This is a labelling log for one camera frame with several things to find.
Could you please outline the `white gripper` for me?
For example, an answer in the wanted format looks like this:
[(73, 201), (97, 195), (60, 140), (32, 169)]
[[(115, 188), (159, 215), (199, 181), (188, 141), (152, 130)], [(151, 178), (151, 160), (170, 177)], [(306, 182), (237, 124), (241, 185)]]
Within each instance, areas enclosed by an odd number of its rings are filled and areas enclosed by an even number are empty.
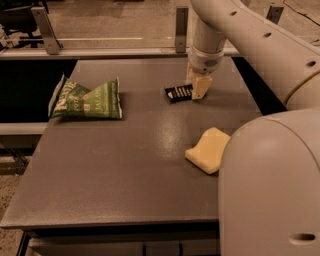
[(186, 84), (191, 85), (192, 99), (202, 99), (208, 91), (212, 78), (205, 73), (212, 73), (215, 71), (224, 56), (223, 51), (216, 53), (202, 52), (195, 46), (191, 48), (188, 53), (188, 62), (186, 68)]

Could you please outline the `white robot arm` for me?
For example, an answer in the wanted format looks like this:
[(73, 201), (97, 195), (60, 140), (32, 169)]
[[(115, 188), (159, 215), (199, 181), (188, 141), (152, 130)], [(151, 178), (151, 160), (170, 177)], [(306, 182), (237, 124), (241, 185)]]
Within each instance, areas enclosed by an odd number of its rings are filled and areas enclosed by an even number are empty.
[(218, 177), (221, 256), (320, 256), (319, 50), (241, 0), (191, 0), (286, 109), (229, 140)]

